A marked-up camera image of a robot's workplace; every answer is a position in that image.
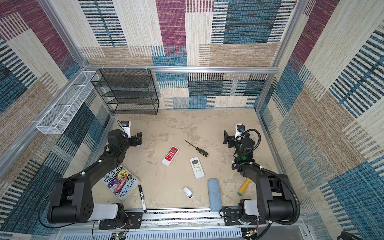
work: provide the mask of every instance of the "white remote control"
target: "white remote control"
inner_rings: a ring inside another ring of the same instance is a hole
[[[191,158],[189,160],[191,162],[191,166],[193,169],[193,172],[195,174],[196,179],[200,179],[205,176],[203,172],[203,168],[201,167],[200,160],[198,157]]]
[[[168,151],[167,155],[161,161],[161,163],[164,164],[165,166],[169,166],[170,163],[173,161],[173,159],[175,159],[178,152],[179,152],[179,149],[175,146],[172,146]]]

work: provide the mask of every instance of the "table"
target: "table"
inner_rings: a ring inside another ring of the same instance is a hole
[[[236,206],[240,199],[255,199],[253,182],[249,183],[242,197],[237,195],[246,178],[231,169],[234,148],[223,144],[224,130],[234,135],[237,123],[244,124],[245,129],[254,128],[260,132],[262,139],[253,152],[254,159],[263,167],[278,171],[253,109],[160,109],[157,115],[118,114],[116,119],[132,121],[132,135],[143,132],[142,145],[130,147],[122,164],[141,181],[149,209],[209,207],[208,180],[211,178],[219,181],[223,206]],[[119,129],[117,122],[114,129]],[[250,134],[257,142],[256,133]],[[209,156],[200,155],[185,140],[204,149]],[[180,152],[167,167],[161,160],[172,146],[178,147]],[[199,157],[205,173],[199,180],[189,162],[192,157]],[[184,194],[185,186],[193,192],[193,198]],[[92,192],[94,202],[121,202],[101,181]],[[123,204],[126,209],[141,209],[139,190],[135,189]]]

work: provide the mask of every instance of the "book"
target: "book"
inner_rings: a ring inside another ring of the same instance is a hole
[[[124,201],[140,182],[122,165],[107,173],[102,181],[121,201]]]

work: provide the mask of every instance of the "black wire rack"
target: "black wire rack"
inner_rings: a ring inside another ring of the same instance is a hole
[[[146,69],[99,69],[91,83],[113,114],[157,114],[159,98]]]

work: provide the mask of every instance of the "marker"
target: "marker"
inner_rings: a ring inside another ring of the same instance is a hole
[[[139,185],[139,192],[141,197],[141,205],[143,206],[143,211],[147,212],[147,206],[145,206],[144,194],[143,194],[143,189],[141,188],[141,185]]]

